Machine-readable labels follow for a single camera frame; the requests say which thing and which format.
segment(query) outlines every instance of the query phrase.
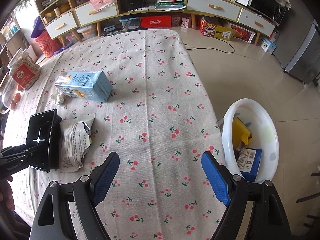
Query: microwave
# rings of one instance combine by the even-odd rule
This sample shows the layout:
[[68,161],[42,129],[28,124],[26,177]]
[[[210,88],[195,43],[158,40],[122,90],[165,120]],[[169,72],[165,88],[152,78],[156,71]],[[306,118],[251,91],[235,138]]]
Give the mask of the microwave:
[[248,7],[267,17],[277,26],[279,26],[286,11],[285,7],[276,0],[249,0]]

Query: stainless steel fridge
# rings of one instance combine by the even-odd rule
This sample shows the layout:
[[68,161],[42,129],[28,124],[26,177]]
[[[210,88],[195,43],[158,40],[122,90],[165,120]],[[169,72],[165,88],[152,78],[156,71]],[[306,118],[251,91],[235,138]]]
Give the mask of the stainless steel fridge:
[[289,1],[273,54],[285,72],[309,84],[320,72],[320,31],[301,0]]

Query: table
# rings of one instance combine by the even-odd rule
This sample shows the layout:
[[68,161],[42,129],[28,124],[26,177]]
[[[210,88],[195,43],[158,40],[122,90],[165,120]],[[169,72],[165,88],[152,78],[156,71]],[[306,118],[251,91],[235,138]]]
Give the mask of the table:
[[[102,70],[114,89],[108,103],[50,99],[61,71]],[[24,143],[32,114],[57,108],[62,119],[95,113],[92,145],[75,173],[25,169],[11,184],[16,212],[32,224],[52,180],[76,181],[90,174],[109,152],[120,168],[97,212],[112,239],[210,239],[225,211],[201,168],[211,151],[224,163],[212,104],[177,32],[146,30],[102,38],[48,60],[33,87],[10,111],[4,147]],[[78,239],[84,239],[74,203]]]

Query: white plastic basin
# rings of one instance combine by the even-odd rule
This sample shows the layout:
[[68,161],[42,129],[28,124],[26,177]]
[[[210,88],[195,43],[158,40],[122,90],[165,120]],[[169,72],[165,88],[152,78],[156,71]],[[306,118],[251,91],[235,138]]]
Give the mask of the white plastic basin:
[[243,98],[233,103],[223,117],[222,145],[226,167],[233,174],[242,176],[235,159],[232,145],[232,122],[238,117],[251,131],[249,148],[262,149],[262,157],[256,183],[271,180],[279,161],[279,141],[276,128],[267,111],[256,101]]

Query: tile floor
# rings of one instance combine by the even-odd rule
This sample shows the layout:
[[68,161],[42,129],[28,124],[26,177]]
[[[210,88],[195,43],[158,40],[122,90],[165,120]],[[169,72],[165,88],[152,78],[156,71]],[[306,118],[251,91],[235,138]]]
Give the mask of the tile floor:
[[[203,37],[198,30],[174,27],[186,46],[213,47],[232,51],[223,41]],[[320,92],[314,85],[283,73],[277,59],[260,46],[232,38],[235,52],[212,49],[190,51],[200,78],[208,92],[217,118],[222,118],[235,101],[251,98],[260,103],[274,121],[280,144],[280,158],[273,182],[284,205],[292,234],[308,230],[307,214],[318,214],[320,198],[296,200],[320,191]],[[248,203],[237,239],[244,238],[252,203]]]

